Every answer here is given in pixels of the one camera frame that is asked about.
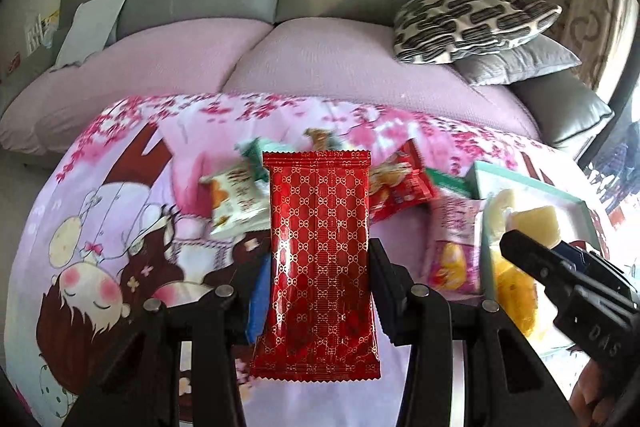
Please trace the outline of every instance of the red snack package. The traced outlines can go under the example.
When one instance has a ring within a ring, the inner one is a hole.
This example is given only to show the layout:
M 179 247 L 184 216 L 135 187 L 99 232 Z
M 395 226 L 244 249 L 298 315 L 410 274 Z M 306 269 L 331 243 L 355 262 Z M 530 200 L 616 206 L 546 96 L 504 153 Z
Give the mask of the red snack package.
M 369 292 L 369 151 L 264 153 L 273 286 L 251 374 L 297 381 L 380 377 Z
M 438 192 L 424 172 L 413 140 L 407 140 L 384 163 L 369 171 L 369 217 L 372 223 L 437 197 Z

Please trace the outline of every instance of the black robotic claw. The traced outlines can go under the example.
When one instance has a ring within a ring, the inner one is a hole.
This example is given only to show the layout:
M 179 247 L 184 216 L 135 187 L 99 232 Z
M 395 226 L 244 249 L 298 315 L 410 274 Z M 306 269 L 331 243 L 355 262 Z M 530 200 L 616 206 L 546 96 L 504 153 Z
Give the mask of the black robotic claw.
M 502 236 L 500 250 L 545 285 L 556 328 L 598 363 L 607 394 L 619 397 L 606 426 L 640 425 L 640 298 L 622 271 L 566 243 L 549 250 L 518 230 Z
M 575 262 L 519 233 L 507 233 L 501 247 L 507 259 L 545 283 L 559 306 L 556 325 L 562 331 L 581 346 L 585 342 L 582 347 L 604 367 L 628 375 L 631 386 L 639 380 L 633 349 L 638 296 L 622 284 L 617 270 L 582 254 L 577 269 Z M 268 242 L 260 254 L 239 267 L 233 288 L 220 286 L 197 303 L 167 309 L 160 301 L 147 301 L 145 312 L 113 346 L 64 426 L 84 427 L 87 418 L 94 427 L 177 426 L 179 349 L 186 340 L 193 341 L 195 427 L 244 426 L 229 349 L 246 342 L 248 304 L 263 256 L 269 254 Z M 589 270 L 604 282 L 592 279 Z M 396 346 L 412 346 L 398 427 L 449 427 L 456 340 L 465 342 L 465 427 L 576 425 L 545 365 L 495 301 L 478 306 L 447 302 L 415 284 L 406 268 L 391 264 L 377 239 L 369 241 L 369 274 L 384 333 Z M 590 336 L 594 339 L 588 343 Z M 625 394 L 609 425 L 631 425 L 628 419 L 637 412 L 637 403 Z

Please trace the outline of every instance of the gray pillow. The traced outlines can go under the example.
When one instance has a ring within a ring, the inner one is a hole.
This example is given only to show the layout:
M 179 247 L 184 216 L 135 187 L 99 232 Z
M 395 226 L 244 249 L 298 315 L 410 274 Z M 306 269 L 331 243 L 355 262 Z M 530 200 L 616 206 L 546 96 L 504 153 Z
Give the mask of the gray pillow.
M 125 0 L 90 0 L 83 2 L 74 15 L 53 70 L 70 64 L 82 64 L 86 58 L 101 52 L 118 19 Z
M 508 89 L 538 122 L 543 141 L 574 158 L 614 116 L 570 70 L 516 82 Z
M 508 86 L 543 74 L 579 66 L 574 52 L 545 35 L 494 55 L 473 55 L 454 64 L 471 86 Z

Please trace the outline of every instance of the cartoon girl face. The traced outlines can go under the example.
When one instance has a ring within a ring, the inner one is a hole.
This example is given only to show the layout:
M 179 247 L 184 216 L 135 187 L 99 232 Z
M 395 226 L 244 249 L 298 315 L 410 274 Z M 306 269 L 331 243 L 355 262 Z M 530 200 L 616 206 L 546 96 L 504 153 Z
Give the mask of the cartoon girl face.
M 40 391 L 49 410 L 57 418 L 64 418 L 72 405 L 73 395 L 62 389 L 46 364 L 40 369 Z
M 129 305 L 122 301 L 118 283 L 91 263 L 72 264 L 60 274 L 60 296 L 70 308 L 86 313 L 95 331 L 110 329 L 130 312 Z

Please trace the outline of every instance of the pink blanket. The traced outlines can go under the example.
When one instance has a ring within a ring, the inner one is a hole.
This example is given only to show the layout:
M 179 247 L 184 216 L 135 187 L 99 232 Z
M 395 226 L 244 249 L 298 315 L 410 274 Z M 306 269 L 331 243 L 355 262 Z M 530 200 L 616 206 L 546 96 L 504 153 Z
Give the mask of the pink blanket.
M 373 165 L 413 137 L 426 165 L 450 174 L 464 175 L 475 160 L 529 175 L 542 170 L 559 188 L 600 208 L 568 156 L 462 121 L 274 94 L 128 98 L 105 110 L 67 152 L 33 206 L 15 258 L 4 339 L 7 374 L 41 425 L 61 423 L 132 309 L 151 295 L 168 305 L 198 299 L 268 234 L 209 240 L 211 205 L 199 177 L 231 166 L 239 159 L 235 145 L 257 136 L 309 150 L 308 127 L 332 129 L 370 150 Z M 412 208 L 374 225 L 370 235 L 418 279 L 426 226 L 425 210 Z M 309 384 L 302 392 L 291 386 L 305 384 L 250 381 L 246 358 L 239 358 L 248 424 L 316 425 L 323 419 L 322 425 L 391 425 L 408 351 L 391 346 L 380 330 L 378 339 L 382 379 L 340 388 Z M 184 420 L 190 418 L 189 376 L 185 345 Z M 388 400 L 371 404 L 370 393 Z M 286 406 L 283 400 L 289 400 Z

